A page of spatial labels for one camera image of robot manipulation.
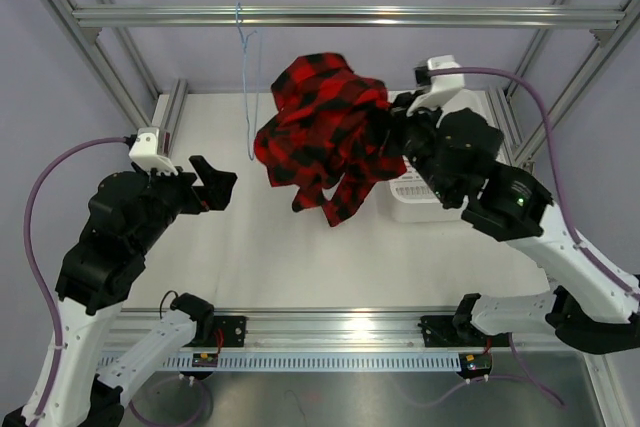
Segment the red black plaid shirt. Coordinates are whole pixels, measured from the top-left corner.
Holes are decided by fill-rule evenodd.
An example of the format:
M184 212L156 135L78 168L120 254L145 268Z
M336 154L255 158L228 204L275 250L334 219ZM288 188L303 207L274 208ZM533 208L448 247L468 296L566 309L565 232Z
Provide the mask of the red black plaid shirt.
M341 54L296 58L271 92L277 112L258 130L254 153L271 186L296 187L294 212L319 208L336 227L377 183L405 174L385 84L356 74Z

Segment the light blue wire hanger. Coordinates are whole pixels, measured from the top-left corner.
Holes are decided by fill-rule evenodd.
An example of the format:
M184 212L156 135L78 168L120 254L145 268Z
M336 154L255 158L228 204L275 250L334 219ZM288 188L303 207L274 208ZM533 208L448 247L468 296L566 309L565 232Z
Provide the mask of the light blue wire hanger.
M246 30L243 17L243 6L241 2L237 2L234 12L235 27L239 35L242 50L241 63L241 87L242 100L246 122L246 152L250 161L255 160L254 142L257 134L257 122L260 109L260 94L262 80L262 56L263 56L263 32L261 29ZM249 63L250 63L250 44L251 41L257 39L255 73L253 74L253 104L249 102Z

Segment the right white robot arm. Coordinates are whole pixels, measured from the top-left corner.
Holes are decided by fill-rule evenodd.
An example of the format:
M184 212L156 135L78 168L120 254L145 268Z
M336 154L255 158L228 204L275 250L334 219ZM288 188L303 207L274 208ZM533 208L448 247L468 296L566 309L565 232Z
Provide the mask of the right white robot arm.
M441 342L479 347L516 333L553 335L578 351L603 355L639 346L639 278L571 237L558 201L525 170L498 161L503 133L472 109L426 106L423 91L391 103L391 145L445 209L474 230L521 252L557 287L539 294L465 295Z

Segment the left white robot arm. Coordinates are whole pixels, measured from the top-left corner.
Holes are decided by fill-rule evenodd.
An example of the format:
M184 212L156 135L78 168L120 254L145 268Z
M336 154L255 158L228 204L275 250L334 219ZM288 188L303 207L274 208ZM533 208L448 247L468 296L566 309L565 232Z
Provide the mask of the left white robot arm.
M179 215L223 211L237 182L201 156L193 172L164 176L140 168L106 177L90 199L79 241L65 255L56 283L59 328L29 401L6 426L117 426L135 393L167 357L218 339L214 307L192 294L110 367L98 365L108 333L145 257Z

